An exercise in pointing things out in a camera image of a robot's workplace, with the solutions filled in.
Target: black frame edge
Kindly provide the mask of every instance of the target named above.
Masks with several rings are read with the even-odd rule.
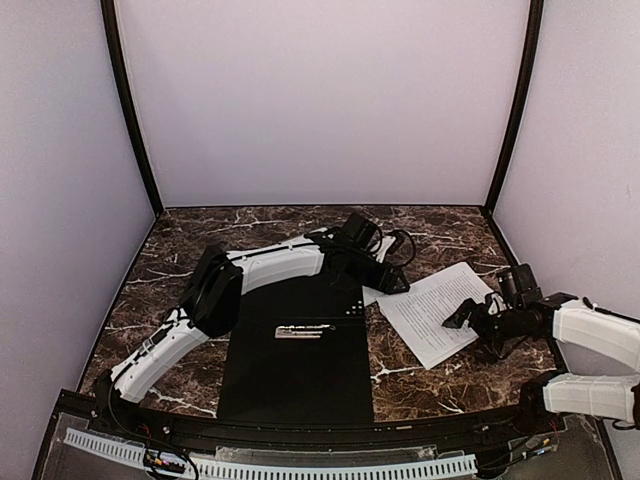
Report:
[[[611,439],[609,438],[609,432],[605,428],[604,422],[600,418],[595,419],[596,429],[598,430],[598,435],[602,439],[602,446],[604,447],[605,455],[607,456],[607,461],[609,462],[609,468],[611,468],[611,474],[615,480],[624,480],[622,477],[622,471],[620,470],[620,465],[618,464],[618,458],[613,450],[613,445],[611,444]]]
[[[158,223],[158,218],[159,217],[156,216],[153,219],[153,223],[149,227],[149,231],[144,236],[144,239],[142,240],[142,243],[140,244],[140,247],[138,247],[138,251],[136,252],[136,254],[131,259],[131,263],[129,264],[129,268],[127,268],[127,272],[124,274],[124,277],[122,278],[122,281],[120,282],[120,286],[118,287],[118,291],[116,292],[115,296],[113,297],[113,301],[111,302],[111,305],[109,306],[109,310],[107,310],[107,314],[104,316],[104,320],[102,321],[102,325],[100,326],[100,330],[98,331],[96,339],[93,342],[93,346],[91,347],[91,353],[89,353],[89,356],[87,357],[87,362],[84,364],[84,368],[82,369],[82,374],[80,375],[80,380],[78,380],[78,385],[76,386],[76,390],[75,390],[76,392],[80,392],[80,388],[82,387],[82,383],[84,382],[84,377],[87,374],[87,370],[89,369],[89,365],[91,364],[91,360],[93,359],[93,356],[96,353],[96,348],[98,348],[98,343],[100,342],[100,338],[102,338],[102,334],[104,333],[104,329],[107,326],[107,323],[109,323],[109,319],[111,318],[111,313],[113,312],[113,309],[115,308],[116,304],[118,303],[118,300],[120,299],[120,294],[122,293],[122,290],[124,289],[125,285],[127,284],[127,280],[129,280],[129,277],[131,276],[131,272],[133,270],[133,267],[136,265],[136,263],[138,263],[138,258],[140,258],[140,254],[142,253],[142,250],[144,249],[144,246],[147,244],[147,241],[149,240],[149,237],[151,236],[151,233],[155,229],[156,223]]]
[[[122,438],[127,434],[111,428],[94,428],[92,410],[95,399],[88,395],[61,390],[54,415],[69,413],[89,420],[89,428]],[[485,412],[462,415],[384,422],[371,425],[290,426],[230,422],[209,417],[193,417],[178,413],[138,408],[137,413],[148,425],[170,425],[171,436],[164,439],[176,448],[194,452],[213,452],[219,446],[237,448],[349,451],[405,448],[436,443],[441,452],[463,449],[484,453],[506,448],[508,442],[522,437],[512,427],[502,425],[512,418],[517,405]],[[477,426],[497,423],[495,431],[480,432]],[[453,427],[443,432],[443,426]],[[41,449],[44,456],[46,447]]]
[[[151,170],[149,157],[144,147],[140,124],[138,123],[138,117],[133,104],[133,96],[131,94],[129,78],[125,67],[122,44],[120,43],[115,3],[114,0],[100,0],[100,5],[102,7],[104,31],[107,37],[109,57],[111,58],[113,76],[116,81],[118,96],[120,97],[122,114],[124,115],[124,120],[127,125],[127,131],[129,132],[129,139],[131,140],[131,146],[136,157],[138,169],[140,170],[140,175],[144,182],[144,188],[147,191],[147,196],[149,197],[149,202],[151,203],[153,212],[157,217],[164,211],[164,206],[162,205],[160,192],[158,191],[158,186],[155,178],[153,177],[153,171]]]
[[[56,403],[56,407],[53,409],[53,412],[49,417],[49,423],[47,423],[47,429],[45,430],[44,438],[42,439],[42,443],[40,444],[40,449],[38,450],[38,457],[36,458],[36,464],[33,467],[31,480],[40,480],[42,478],[42,474],[44,473],[44,463],[47,459],[47,454],[51,449],[51,439],[53,438],[53,434],[56,430],[57,424],[58,424],[58,407]]]
[[[518,259],[516,258],[515,254],[511,250],[511,247],[507,243],[506,238],[502,234],[502,230],[500,230],[500,227],[494,220],[491,211],[488,210],[487,207],[480,207],[480,213],[486,220],[487,225],[489,226],[489,230],[491,230],[491,233],[493,233],[493,236],[495,237],[496,241],[498,242],[498,245],[500,246],[500,250],[502,250],[502,253],[504,253],[504,256],[507,258],[509,265],[512,267],[515,267],[516,265],[518,265]]]
[[[493,174],[489,194],[485,202],[485,208],[489,213],[493,213],[500,198],[500,192],[504,185],[509,163],[513,155],[513,149],[520,130],[522,114],[527,102],[527,93],[529,92],[529,84],[531,83],[531,74],[533,72],[533,64],[538,48],[538,37],[540,36],[540,26],[542,25],[542,11],[544,0],[531,0],[529,4],[529,20],[527,22],[527,31],[524,39],[524,48],[522,50],[522,60],[520,62],[520,71],[518,72],[518,81],[516,90],[511,104],[511,112],[509,113],[509,121],[504,133],[502,148],[498,156],[498,163]]]
[[[260,207],[445,207],[445,208],[483,208],[473,203],[260,203],[260,204],[225,204],[225,205],[193,205],[167,206],[165,210],[189,210],[205,208],[260,208]]]

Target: black cable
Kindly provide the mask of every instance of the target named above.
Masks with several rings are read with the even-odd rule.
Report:
[[[498,360],[506,360],[513,352],[516,351],[516,349],[522,345],[524,342],[526,342],[527,340],[529,340],[529,338],[531,338],[529,335],[526,335],[525,337],[521,338],[520,340],[518,340],[512,347],[509,348],[509,350],[506,353],[503,353],[502,355],[500,355],[498,352],[496,352],[495,348],[491,348],[489,349],[486,344],[484,344],[483,346],[485,346],[486,351],[490,354],[490,355],[494,355]]]
[[[164,452],[162,450],[158,450],[158,453],[156,454],[156,458],[158,460],[162,461],[162,459],[160,457],[162,456],[163,453]],[[149,446],[148,445],[145,448],[145,457],[146,456],[151,457],[151,453],[149,452]],[[173,476],[171,476],[169,474],[164,474],[162,472],[159,472],[153,461],[149,462],[149,468],[151,469],[153,474],[150,474],[149,472],[147,472],[147,475],[150,476],[151,478],[155,479],[155,480],[173,480],[175,478],[175,477],[173,477]]]
[[[510,461],[509,463],[505,463],[505,464],[500,465],[500,466],[498,466],[498,467],[488,467],[488,468],[482,467],[482,470],[503,470],[503,469],[505,469],[505,468],[512,467],[512,466],[514,466],[516,463],[520,463],[520,462],[522,462],[522,461],[524,461],[524,460],[525,460],[525,457],[520,456],[520,457],[516,458],[515,460],[512,460],[512,461]]]
[[[510,449],[509,449],[509,451],[508,451],[507,453],[505,453],[504,455],[501,455],[501,456],[499,456],[498,458],[496,458],[496,459],[494,459],[494,460],[492,460],[492,461],[490,461],[490,462],[487,462],[487,463],[485,463],[485,464],[484,464],[484,465],[482,465],[482,466],[478,466],[478,470],[497,470],[497,469],[499,469],[499,468],[502,468],[502,466],[500,466],[500,467],[493,467],[493,468],[487,468],[487,467],[488,467],[489,465],[493,465],[494,463],[499,462],[499,461],[500,461],[500,460],[502,460],[503,458],[506,458],[506,457],[510,456],[511,454],[513,454],[513,453],[514,453],[515,451],[517,451],[520,447],[522,447],[523,445],[525,445],[529,440],[531,440],[532,438],[535,438],[535,436],[536,436],[536,435],[538,435],[540,432],[542,432],[542,430],[543,430],[543,429],[544,429],[544,427],[546,427],[546,426],[547,426],[546,424],[545,424],[545,425],[541,425],[540,427],[538,427],[538,429],[537,429],[534,433],[532,433],[529,437],[525,438],[525,439],[524,439],[524,440],[522,440],[521,442],[518,442],[518,444],[517,444],[515,447],[510,448]]]
[[[113,418],[113,421],[116,422],[116,425],[120,428],[120,430],[122,430],[123,432],[127,433],[130,436],[136,437],[136,438],[141,438],[143,439],[145,442],[153,442],[156,443],[158,445],[163,446],[166,450],[168,450],[169,452],[173,453],[174,455],[176,455],[178,458],[180,458],[181,460],[183,460],[185,463],[188,463],[191,465],[191,467],[193,468],[194,471],[194,475],[195,475],[195,480],[199,480],[200,479],[200,473],[198,472],[198,468],[195,464],[195,462],[193,460],[191,460],[191,457],[187,454],[187,453],[182,453],[180,452],[177,448],[169,445],[168,443],[165,443],[161,440],[157,440],[155,438],[152,437],[145,437],[144,435],[139,435],[137,433],[132,432],[131,430],[124,428],[122,426],[122,424],[120,423],[120,421],[118,420],[118,418],[116,417],[115,413],[113,412],[113,406],[111,405],[111,396],[113,395],[113,389],[115,387],[115,384],[118,382],[118,380],[120,380],[120,378],[122,378],[122,376],[127,372],[127,370],[129,370],[129,368],[131,368],[133,366],[132,363],[128,364],[126,367],[124,367],[120,373],[118,373],[118,375],[116,375],[116,378],[113,380],[113,382],[111,383],[111,386],[109,387],[109,394],[107,397],[107,406],[109,408],[109,414],[111,415],[111,418]]]
[[[369,250],[368,253],[370,255],[375,255],[380,251],[380,249],[382,248],[382,239],[384,238],[384,233],[382,233],[382,229],[378,225],[375,225],[375,227],[376,227],[376,232],[378,232],[378,236],[380,237],[380,241],[378,242],[378,248],[376,248],[375,250]]]
[[[622,318],[623,320],[629,320],[630,322],[640,323],[640,319],[629,317],[628,315],[623,315],[621,313],[612,312],[611,310],[607,310],[606,308],[596,307],[593,305],[593,303],[591,303],[591,301],[587,297],[582,297],[582,303],[584,303],[587,306],[587,308],[590,308],[595,312],[604,313],[605,315],[611,315],[614,317]]]
[[[496,425],[506,425],[511,423],[516,417],[518,416],[518,414],[516,413],[515,415],[512,415],[509,418],[505,418],[504,420],[496,420],[495,422],[486,422],[486,423],[479,423],[478,425],[476,425],[474,427],[474,431],[478,431],[478,430],[482,430],[483,427],[493,427]]]
[[[409,259],[399,265],[394,265],[394,267],[396,268],[404,268],[415,260],[416,255],[418,254],[418,247],[416,246],[416,241],[413,239],[413,237],[409,232],[403,229],[397,229],[391,233],[396,233],[396,232],[403,234],[405,237],[409,239],[409,242],[411,243],[411,256],[409,257]]]

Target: wire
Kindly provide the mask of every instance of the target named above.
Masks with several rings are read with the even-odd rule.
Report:
[[[156,454],[156,458],[152,459],[149,449],[145,449],[145,456],[148,455],[148,458],[149,458],[149,468],[153,472],[153,475],[147,472],[147,476],[153,478],[154,480],[172,480],[173,478],[175,478],[168,474],[163,474],[162,472],[159,472],[158,469],[156,468],[155,462],[153,460],[160,460],[162,462],[162,459],[160,457],[162,456],[163,453],[164,452],[162,450],[159,450],[158,453]]]
[[[505,463],[503,465],[500,465],[498,467],[478,467],[478,470],[482,469],[482,470],[502,470],[508,467],[512,467],[514,466],[516,463],[520,463],[522,461],[526,460],[526,457],[524,455],[519,456],[518,458],[516,458],[515,460],[510,461],[509,463]]]
[[[629,317],[628,315],[612,312],[611,310],[607,310],[606,308],[599,307],[598,304],[591,303],[591,301],[587,297],[582,297],[582,303],[584,303],[587,308],[590,308],[595,312],[604,313],[605,315],[612,315],[614,317],[622,318],[623,320],[629,320],[630,322],[640,323],[640,319],[638,318]]]
[[[556,436],[556,439],[558,438],[558,427],[556,427],[556,422],[554,422],[553,420],[551,420],[549,422],[549,425],[551,425],[551,428],[553,428],[553,433]]]
[[[508,423],[511,423],[516,417],[518,416],[518,414],[516,413],[515,415],[509,417],[509,418],[505,418],[504,420],[497,420],[495,422],[485,422],[485,423],[479,423],[478,425],[476,425],[474,430],[481,430],[483,427],[493,427],[496,425],[506,425]]]
[[[394,265],[395,268],[404,268],[415,260],[416,255],[418,254],[418,247],[416,246],[416,241],[413,239],[413,237],[409,232],[407,232],[406,230],[398,229],[398,230],[394,230],[391,233],[396,233],[396,232],[403,234],[405,237],[409,239],[409,242],[411,243],[411,256],[409,257],[409,259],[399,265]]]
[[[518,444],[513,447],[510,448],[509,451],[507,453],[505,453],[504,455],[499,456],[498,458],[485,463],[484,465],[478,466],[478,470],[498,470],[501,469],[505,466],[509,466],[509,465],[501,465],[499,467],[493,467],[493,468],[487,468],[489,467],[489,465],[493,465],[494,463],[498,463],[500,460],[507,458],[508,456],[510,456],[511,454],[513,454],[513,452],[515,452],[516,450],[518,450],[520,447],[522,447],[523,445],[525,445],[529,440],[531,440],[532,438],[535,438],[536,435],[538,435],[542,429],[546,427],[546,425],[541,425],[540,427],[538,427],[538,429],[532,433],[530,436],[528,436],[527,438],[525,438],[524,440],[522,440],[521,442],[518,442]]]
[[[148,437],[148,439],[147,439],[147,441],[145,443],[144,457],[143,457],[143,458],[146,459],[146,458],[149,458],[151,456],[151,453],[149,452],[149,447],[150,447],[150,440],[149,439],[151,438],[151,430],[149,430],[149,427],[145,423],[140,425],[139,428],[143,429],[146,432],[147,437]],[[153,465],[150,465],[149,467],[151,468],[153,474],[149,473],[146,469],[144,469],[145,475],[147,477],[149,477],[149,478],[153,478],[153,480],[159,480],[160,477],[159,477],[158,473],[155,471],[155,467]]]
[[[526,342],[529,338],[530,338],[529,335],[521,338],[511,348],[509,348],[509,350],[506,353],[502,353],[502,354],[500,354],[499,352],[496,351],[495,346],[492,345],[492,348],[489,348],[489,346],[486,343],[482,344],[480,348],[484,348],[484,350],[487,353],[489,353],[490,355],[495,356],[498,360],[505,360],[506,358],[509,357],[509,355],[511,355],[513,352],[515,352],[516,349],[520,345],[522,345],[524,342]]]
[[[136,438],[141,438],[141,439],[145,440],[145,442],[148,442],[148,443],[153,442],[155,444],[161,445],[166,450],[170,451],[171,453],[176,455],[178,458],[183,460],[185,463],[190,464],[191,467],[193,468],[193,471],[194,471],[194,475],[195,475],[194,479],[195,480],[199,480],[200,479],[200,473],[198,472],[198,468],[197,468],[195,462],[193,460],[191,460],[191,457],[187,453],[182,453],[177,448],[169,445],[168,443],[165,443],[165,442],[163,442],[161,440],[156,440],[155,438],[152,438],[151,437],[151,432],[149,430],[149,427],[147,427],[146,425],[144,425],[144,427],[146,427],[146,431],[149,434],[148,437],[145,437],[144,435],[140,435],[140,434],[132,432],[131,430],[129,430],[129,429],[127,429],[127,428],[122,426],[122,424],[120,423],[120,421],[116,417],[115,413],[113,412],[113,406],[111,405],[111,396],[113,394],[113,389],[115,387],[115,384],[118,382],[118,380],[120,380],[120,378],[122,378],[122,376],[127,372],[127,370],[129,370],[129,368],[131,368],[131,366],[133,366],[132,363],[130,363],[126,367],[124,367],[120,371],[120,373],[118,373],[118,375],[116,375],[116,378],[113,380],[113,382],[111,383],[111,386],[109,387],[109,394],[108,394],[108,397],[107,397],[107,406],[109,408],[109,414],[111,415],[111,418],[113,418],[113,421],[116,422],[116,425],[120,428],[120,430],[124,431],[128,435],[131,435],[131,436],[136,437]]]
[[[376,232],[378,232],[378,235],[380,236],[380,240],[378,241],[378,248],[376,248],[375,250],[368,251],[369,254],[371,255],[375,255],[380,251],[380,249],[382,248],[382,239],[384,238],[384,233],[382,233],[382,229],[378,225],[375,225],[375,227],[376,227]]]

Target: white wall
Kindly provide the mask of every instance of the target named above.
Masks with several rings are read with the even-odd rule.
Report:
[[[544,291],[640,317],[640,3],[546,2],[496,215]],[[609,366],[569,357],[574,369]],[[614,437],[629,479],[640,479],[639,439]]]
[[[168,206],[484,203],[527,0],[119,0]]]
[[[0,2],[0,478],[31,478],[152,212],[99,2]]]

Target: black mat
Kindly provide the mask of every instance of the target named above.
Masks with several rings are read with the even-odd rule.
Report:
[[[231,334],[218,418],[258,423],[373,422],[362,289],[326,273],[250,292]],[[317,340],[275,338],[280,325],[330,324]]]

